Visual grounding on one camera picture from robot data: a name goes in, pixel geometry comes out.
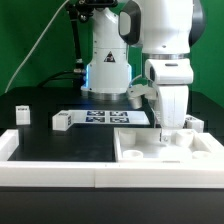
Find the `green wall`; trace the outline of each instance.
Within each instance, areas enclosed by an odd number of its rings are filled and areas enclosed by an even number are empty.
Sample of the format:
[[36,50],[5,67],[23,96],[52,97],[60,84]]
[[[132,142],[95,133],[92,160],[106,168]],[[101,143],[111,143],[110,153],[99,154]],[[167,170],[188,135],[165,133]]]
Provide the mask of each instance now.
[[[4,92],[10,77],[62,3],[62,0],[0,1],[0,94]],[[224,1],[202,0],[202,4],[207,15],[207,27],[202,38],[192,47],[191,62],[195,76],[191,89],[204,93],[224,107]],[[91,22],[79,25],[85,63],[91,60],[92,55],[91,27]],[[130,49],[129,62],[134,68],[134,75],[138,75],[140,49]],[[70,70],[74,65],[72,30],[69,17],[63,10],[18,74],[12,88],[35,86],[46,77],[62,70]],[[54,85],[61,86],[62,83],[54,82]]]

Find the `cable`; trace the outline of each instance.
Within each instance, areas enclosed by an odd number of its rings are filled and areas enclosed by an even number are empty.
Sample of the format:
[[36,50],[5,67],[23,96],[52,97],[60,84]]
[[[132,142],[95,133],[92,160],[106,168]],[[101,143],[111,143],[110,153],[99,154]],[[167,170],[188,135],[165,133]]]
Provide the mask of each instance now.
[[142,75],[136,76],[134,79],[131,80],[128,86],[130,87],[137,79],[140,79],[140,78],[142,78]]
[[20,66],[16,69],[16,71],[14,72],[13,76],[11,77],[5,93],[8,92],[12,82],[14,81],[14,79],[16,78],[17,74],[20,72],[20,70],[22,69],[22,67],[25,65],[25,63],[27,62],[27,60],[30,58],[30,56],[32,55],[32,53],[34,52],[34,50],[36,49],[36,47],[38,46],[38,44],[40,43],[40,41],[42,40],[43,36],[45,35],[45,33],[48,31],[49,27],[51,26],[51,24],[53,23],[53,21],[55,20],[55,18],[57,17],[57,15],[59,14],[59,12],[63,9],[63,7],[66,5],[66,3],[69,2],[69,0],[66,0],[60,7],[59,9],[56,11],[56,13],[54,14],[54,16],[52,17],[52,19],[50,20],[50,22],[48,23],[48,25],[46,26],[46,28],[44,29],[44,31],[42,32],[42,34],[40,35],[40,37],[38,38],[38,40],[36,41],[36,43],[34,44],[34,46],[32,47],[32,49],[30,50],[30,52],[28,53],[28,55],[25,57],[25,59],[23,60],[23,62],[20,64]]
[[37,85],[37,87],[43,87],[47,82],[49,82],[50,80],[58,77],[58,76],[61,76],[61,75],[66,75],[66,74],[74,74],[74,71],[63,71],[63,72],[58,72],[50,77],[48,77],[46,80],[42,81],[41,83],[39,83]]
[[46,83],[48,83],[50,81],[60,81],[60,80],[78,80],[79,81],[80,78],[81,77],[78,77],[78,76],[77,77],[73,77],[73,78],[72,77],[68,77],[68,78],[52,78],[52,79],[47,80],[43,85],[45,85]]

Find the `warning label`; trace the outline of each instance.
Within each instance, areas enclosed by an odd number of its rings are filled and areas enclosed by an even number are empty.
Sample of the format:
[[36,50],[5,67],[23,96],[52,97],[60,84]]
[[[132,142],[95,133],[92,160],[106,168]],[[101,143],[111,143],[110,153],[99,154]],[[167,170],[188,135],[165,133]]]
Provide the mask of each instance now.
[[112,52],[110,51],[109,54],[107,55],[107,57],[105,58],[104,62],[113,62],[115,63],[115,59],[114,59],[114,56],[112,54]]

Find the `black and white pattern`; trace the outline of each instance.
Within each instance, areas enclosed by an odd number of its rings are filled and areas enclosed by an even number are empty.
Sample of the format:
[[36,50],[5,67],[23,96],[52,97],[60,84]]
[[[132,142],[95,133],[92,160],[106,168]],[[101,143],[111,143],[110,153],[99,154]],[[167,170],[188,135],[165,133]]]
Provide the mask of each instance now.
[[105,117],[86,117],[87,123],[105,123]]
[[110,111],[111,117],[127,117],[128,113],[124,111]]
[[87,116],[105,116],[105,111],[89,110],[87,111]]
[[129,124],[130,123],[127,117],[111,117],[110,122],[114,124]]

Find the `white box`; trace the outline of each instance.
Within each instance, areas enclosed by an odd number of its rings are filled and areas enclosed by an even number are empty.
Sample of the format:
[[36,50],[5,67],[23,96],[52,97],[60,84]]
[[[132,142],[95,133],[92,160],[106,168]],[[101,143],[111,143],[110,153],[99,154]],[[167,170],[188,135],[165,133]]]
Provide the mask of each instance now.
[[53,116],[53,130],[67,131],[73,124],[72,112],[62,110]]
[[30,125],[30,108],[27,105],[16,106],[16,124]]

